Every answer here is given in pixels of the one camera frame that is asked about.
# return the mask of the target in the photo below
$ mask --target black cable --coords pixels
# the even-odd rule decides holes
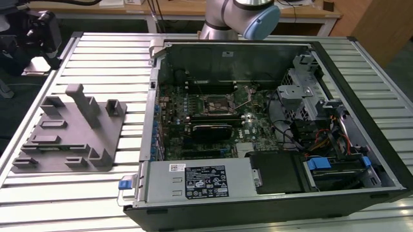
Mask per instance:
[[[150,6],[150,12],[152,13],[152,17],[156,18],[156,10],[155,10],[155,4],[151,0],[148,0],[148,6]],[[155,19],[155,24],[156,24],[156,29],[159,30],[160,33],[164,33],[164,31],[160,28],[158,19]]]
[[[160,20],[162,20],[162,27],[163,27],[163,33],[167,32],[166,30],[166,20],[163,19],[163,15],[162,15],[162,11],[160,11],[160,6],[159,6],[159,1],[156,0],[156,7],[158,7],[158,11],[159,11],[159,16],[160,16]]]
[[[287,4],[283,4],[279,0],[277,2],[283,6],[291,6],[294,9],[294,23],[297,23],[297,13],[295,13],[295,6],[302,6],[302,4],[291,4],[290,2],[285,1]]]
[[[94,0],[94,1],[76,1],[76,0],[31,0],[31,1],[48,1],[48,2],[59,2],[59,3],[66,3],[71,5],[78,5],[78,6],[94,6],[98,3],[102,2],[102,0]]]

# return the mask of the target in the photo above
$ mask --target desk leg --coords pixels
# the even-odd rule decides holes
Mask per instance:
[[[324,25],[320,28],[317,36],[329,36],[336,22],[337,22],[336,18],[326,19]]]
[[[152,16],[147,15],[144,20],[147,21],[148,32],[154,34],[158,33],[156,23],[155,23]]]

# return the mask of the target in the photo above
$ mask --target red cable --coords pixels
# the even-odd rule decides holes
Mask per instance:
[[[350,155],[350,139],[345,134],[340,134],[342,137],[345,137],[346,141],[348,141],[348,155]]]
[[[317,132],[317,134],[316,134],[316,143],[317,143],[317,140],[318,140],[318,135],[320,135],[320,132],[322,132],[322,131],[329,131],[330,129],[322,129],[322,130],[320,130],[318,132]]]

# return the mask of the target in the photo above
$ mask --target wooden desk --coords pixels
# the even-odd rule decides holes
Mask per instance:
[[[160,10],[166,20],[205,20],[206,0],[159,0]],[[150,33],[156,33],[155,21],[150,15],[150,6],[146,1],[143,5],[128,5],[123,8],[102,9],[95,6],[76,6],[54,2],[32,2],[29,7],[36,10],[50,10],[59,18],[78,19],[144,19]],[[317,23],[322,24],[318,36],[329,36],[341,13],[320,10],[313,6],[282,9],[282,23]]]

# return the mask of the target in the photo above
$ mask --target motherboard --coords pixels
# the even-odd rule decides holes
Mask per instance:
[[[254,84],[160,86],[164,159],[237,158],[277,150],[267,95]]]

